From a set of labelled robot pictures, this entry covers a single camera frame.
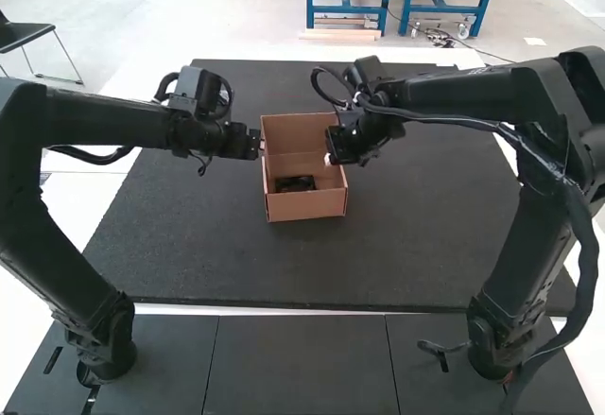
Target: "wooden board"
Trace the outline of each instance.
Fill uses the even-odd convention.
[[[382,32],[378,29],[307,29],[306,34],[339,34],[339,35],[372,35],[380,38]]]
[[[299,35],[301,40],[318,40],[322,42],[354,42],[366,43],[376,40],[374,35],[359,35],[359,34],[331,34],[331,33],[302,33]]]
[[[363,18],[316,18],[316,25],[360,25],[366,24]]]

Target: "box flap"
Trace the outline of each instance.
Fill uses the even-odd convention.
[[[325,153],[325,130],[337,124],[333,112],[262,115],[265,154]]]

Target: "wooden pallet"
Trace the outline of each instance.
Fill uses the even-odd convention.
[[[305,29],[299,35],[301,40],[319,40],[325,42],[374,42],[381,36],[377,29]]]

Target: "chair leg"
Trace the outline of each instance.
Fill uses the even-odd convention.
[[[72,68],[74,69],[74,72],[76,72],[76,75],[78,75],[78,80],[75,79],[68,79],[68,78],[57,78],[57,77],[50,77],[49,75],[43,75],[42,73],[34,73],[33,69],[31,68],[31,63],[29,63],[29,58],[27,57],[27,53],[25,51],[25,49],[23,47],[21,47],[21,49],[23,50],[23,54],[26,57],[26,61],[27,61],[27,66],[29,67],[29,71],[32,73],[32,75],[34,75],[36,78],[44,78],[44,79],[54,79],[57,81],[66,81],[66,82],[75,82],[76,84],[79,84],[81,86],[84,85],[84,81],[82,79],[82,76],[79,74],[78,69],[76,68],[76,66],[74,65],[74,62],[72,61],[72,58],[69,56],[69,53],[67,52],[67,49],[65,49],[65,46],[63,45],[63,42],[61,41],[61,39],[59,38],[59,35],[57,34],[56,31],[53,30],[53,34],[55,34],[55,37],[57,37],[57,42],[59,42],[60,47],[63,50],[63,53],[65,53],[65,56],[67,56],[67,59],[69,60],[69,63],[72,64]]]
[[[34,69],[31,68],[31,63],[29,63],[29,57],[27,56],[26,49],[22,46],[21,50],[23,51],[23,55],[26,58],[27,66],[29,67],[29,72],[35,76],[36,74],[34,73]]]

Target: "black table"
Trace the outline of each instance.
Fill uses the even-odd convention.
[[[262,114],[330,111],[308,80],[314,62],[194,64],[232,84],[233,120],[249,126]],[[461,311],[490,274],[517,205],[494,138],[457,127],[410,124],[381,158],[347,167],[343,218],[268,224],[260,161],[215,159],[202,179],[197,169],[143,150],[85,250],[135,301]],[[574,291],[564,270],[549,312],[567,313]]]

